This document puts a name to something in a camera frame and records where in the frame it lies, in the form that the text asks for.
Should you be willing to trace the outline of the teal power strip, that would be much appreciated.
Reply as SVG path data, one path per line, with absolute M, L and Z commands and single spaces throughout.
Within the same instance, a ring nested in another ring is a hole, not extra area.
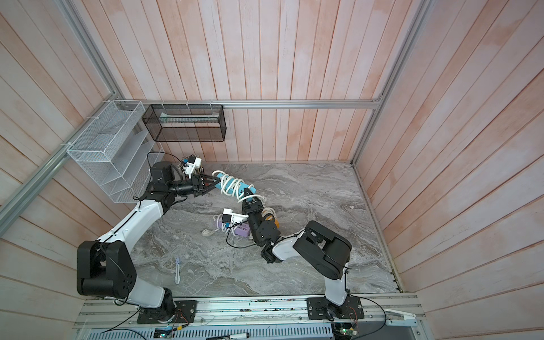
M 231 196 L 237 200 L 250 195 L 256 194 L 256 189 L 252 184 L 246 184 L 241 178 L 234 177 L 229 174 L 217 172 L 216 177 L 220 178 L 220 183 L 217 188 L 224 195 Z

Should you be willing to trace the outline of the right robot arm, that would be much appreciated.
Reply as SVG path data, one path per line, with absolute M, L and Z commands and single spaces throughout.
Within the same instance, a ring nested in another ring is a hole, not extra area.
M 252 237 L 262 248 L 261 255 L 267 263 L 280 263 L 300 256 L 324 277 L 324 297 L 307 299 L 308 317 L 331 322 L 345 317 L 348 313 L 346 273 L 352 250 L 350 241 L 315 220 L 301 231 L 282 237 L 276 219 L 263 214 L 264 205 L 258 195 L 252 195 L 246 189 L 241 202 Z

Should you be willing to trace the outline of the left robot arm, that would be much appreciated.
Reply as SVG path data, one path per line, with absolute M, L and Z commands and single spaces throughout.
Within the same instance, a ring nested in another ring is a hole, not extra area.
M 172 206 L 188 197 L 212 191 L 220 178 L 204 174 L 195 157 L 185 162 L 188 174 L 169 161 L 150 168 L 150 182 L 137 205 L 109 232 L 82 242 L 76 254 L 76 290 L 81 296 L 111 298 L 139 307 L 154 322 L 168 323 L 177 315 L 172 291 L 140 278 L 131 252 L 140 238 Z

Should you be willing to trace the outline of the purple power strip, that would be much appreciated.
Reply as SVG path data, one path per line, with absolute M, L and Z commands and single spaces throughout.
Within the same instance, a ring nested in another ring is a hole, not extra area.
M 224 224 L 221 223 L 221 217 L 222 214 L 214 216 L 216 228 L 218 230 L 221 230 L 224 233 L 231 231 L 237 237 L 250 238 L 251 231 L 249 225 L 246 222 L 240 225 L 235 225 L 233 227 L 226 227 Z

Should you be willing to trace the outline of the black mesh basket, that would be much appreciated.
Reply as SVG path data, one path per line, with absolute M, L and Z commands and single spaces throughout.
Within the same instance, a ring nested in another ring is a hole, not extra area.
M 222 142 L 227 126 L 221 105 L 151 104 L 143 123 L 156 142 Z

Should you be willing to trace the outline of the black marker pen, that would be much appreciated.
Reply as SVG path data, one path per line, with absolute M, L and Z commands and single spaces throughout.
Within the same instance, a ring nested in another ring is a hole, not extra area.
M 206 340 L 242 340 L 242 339 L 248 339 L 248 338 L 249 338 L 249 333 L 244 332 L 244 333 L 238 333 L 238 334 L 227 334 L 227 335 L 222 335 L 217 337 L 209 337 Z

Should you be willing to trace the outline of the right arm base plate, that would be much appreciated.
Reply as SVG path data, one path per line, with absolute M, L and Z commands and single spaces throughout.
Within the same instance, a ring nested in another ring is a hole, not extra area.
M 307 314 L 310 320 L 359 320 L 364 318 L 364 310 L 359 297 L 348 296 L 344 304 L 338 306 L 325 297 L 308 298 Z

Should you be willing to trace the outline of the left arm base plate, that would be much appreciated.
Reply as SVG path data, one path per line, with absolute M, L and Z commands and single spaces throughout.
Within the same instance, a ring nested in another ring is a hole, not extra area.
M 138 314 L 138 324 L 168 324 L 181 322 L 191 324 L 195 320 L 197 300 L 173 300 L 158 308 L 141 308 Z

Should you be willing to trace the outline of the horizontal aluminium wall rail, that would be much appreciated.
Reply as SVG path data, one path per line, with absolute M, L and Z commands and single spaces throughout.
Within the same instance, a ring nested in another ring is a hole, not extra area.
M 377 109 L 381 105 L 379 99 L 257 99 L 257 100 L 120 100 L 123 105 L 140 102 L 144 107 L 149 105 L 179 105 L 185 107 L 222 106 L 224 109 Z

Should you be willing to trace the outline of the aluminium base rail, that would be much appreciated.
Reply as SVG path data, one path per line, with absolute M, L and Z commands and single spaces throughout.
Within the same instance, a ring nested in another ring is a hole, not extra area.
M 72 339 L 433 339 L 413 293 L 353 294 L 340 316 L 315 296 L 195 297 L 177 300 L 166 323 L 144 323 L 134 305 L 87 301 Z

